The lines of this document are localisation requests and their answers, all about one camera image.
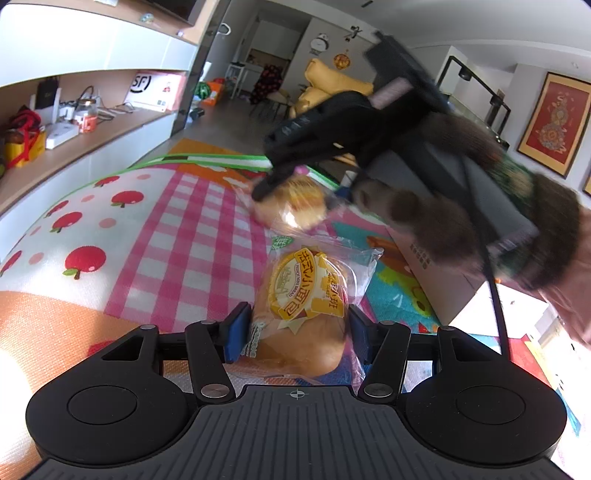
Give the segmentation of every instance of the picture frame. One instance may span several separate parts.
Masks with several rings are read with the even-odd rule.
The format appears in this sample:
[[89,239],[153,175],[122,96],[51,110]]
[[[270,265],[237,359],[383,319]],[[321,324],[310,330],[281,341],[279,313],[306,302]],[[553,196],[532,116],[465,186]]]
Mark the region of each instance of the picture frame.
[[589,173],[589,176],[587,177],[587,181],[585,182],[585,186],[583,187],[583,191],[591,196],[591,172]]
[[548,72],[517,151],[566,178],[590,112],[591,83]]

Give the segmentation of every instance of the gray floor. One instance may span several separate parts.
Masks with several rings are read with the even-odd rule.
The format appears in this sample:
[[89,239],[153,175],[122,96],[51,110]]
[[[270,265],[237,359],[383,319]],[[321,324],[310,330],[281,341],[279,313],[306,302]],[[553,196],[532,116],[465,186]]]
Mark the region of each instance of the gray floor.
[[[282,107],[277,118],[273,120],[273,113],[269,109],[263,110],[264,106],[259,105],[250,115],[252,110],[250,103],[238,98],[225,99],[214,107],[204,106],[203,108],[205,115],[193,123],[187,123],[182,132],[157,146],[139,162],[166,155],[182,138],[228,148],[243,155],[264,155],[263,138],[281,122],[284,113]],[[350,167],[337,161],[324,161],[320,166],[325,173],[329,173],[337,181],[342,179],[346,170],[350,170]]]

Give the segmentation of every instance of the yellow bread label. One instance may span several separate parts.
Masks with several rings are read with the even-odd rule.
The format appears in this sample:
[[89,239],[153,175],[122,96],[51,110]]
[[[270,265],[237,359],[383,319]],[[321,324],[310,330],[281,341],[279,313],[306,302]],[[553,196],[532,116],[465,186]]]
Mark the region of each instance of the yellow bread label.
[[294,333],[320,313],[343,318],[344,279],[322,252],[307,248],[286,255],[271,277],[269,304]]

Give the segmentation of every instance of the television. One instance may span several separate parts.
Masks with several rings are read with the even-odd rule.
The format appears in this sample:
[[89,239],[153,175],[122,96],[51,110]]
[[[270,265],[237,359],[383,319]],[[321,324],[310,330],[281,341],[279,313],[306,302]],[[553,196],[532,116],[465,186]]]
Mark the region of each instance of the television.
[[197,17],[206,0],[144,0],[146,3],[181,19],[189,25],[197,22]]

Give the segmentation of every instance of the pink checkered pattern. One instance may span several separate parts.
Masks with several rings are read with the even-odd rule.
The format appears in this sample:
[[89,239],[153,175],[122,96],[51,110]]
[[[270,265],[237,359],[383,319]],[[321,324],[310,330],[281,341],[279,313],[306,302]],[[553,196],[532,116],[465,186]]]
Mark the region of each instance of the pink checkered pattern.
[[237,203],[232,189],[175,173],[117,279],[105,313],[163,332],[221,320],[253,303],[271,233]]

